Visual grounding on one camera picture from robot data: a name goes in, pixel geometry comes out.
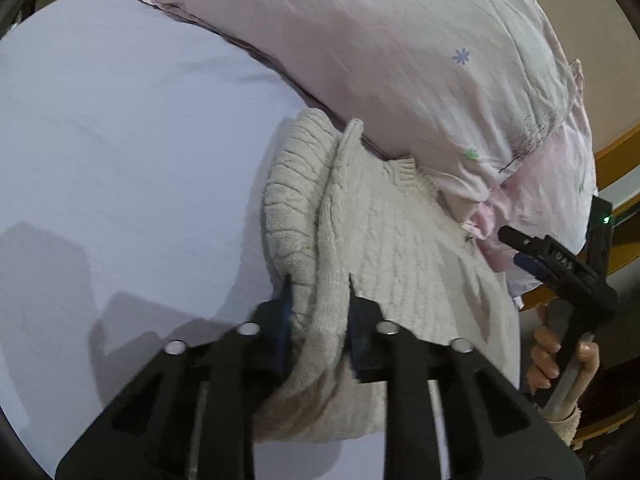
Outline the person's right hand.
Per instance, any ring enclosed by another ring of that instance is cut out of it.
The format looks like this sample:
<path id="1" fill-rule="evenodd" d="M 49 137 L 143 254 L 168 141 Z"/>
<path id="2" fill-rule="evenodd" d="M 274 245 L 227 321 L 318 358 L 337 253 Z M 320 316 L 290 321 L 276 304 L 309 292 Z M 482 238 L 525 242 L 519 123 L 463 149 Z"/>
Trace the person's right hand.
<path id="1" fill-rule="evenodd" d="M 560 376 L 560 369 L 555 362 L 555 357 L 561 349 L 561 338 L 548 326 L 547 305 L 540 304 L 536 312 L 541 320 L 541 326 L 538 326 L 534 331 L 535 344 L 530 352 L 532 364 L 526 374 L 527 385 L 531 393 L 549 389 L 552 379 Z M 555 422 L 567 419 L 573 414 L 578 400 L 585 393 L 600 367 L 600 348 L 596 342 L 580 342 L 576 347 L 574 357 L 580 363 L 579 374 L 563 403 L 551 417 Z"/>

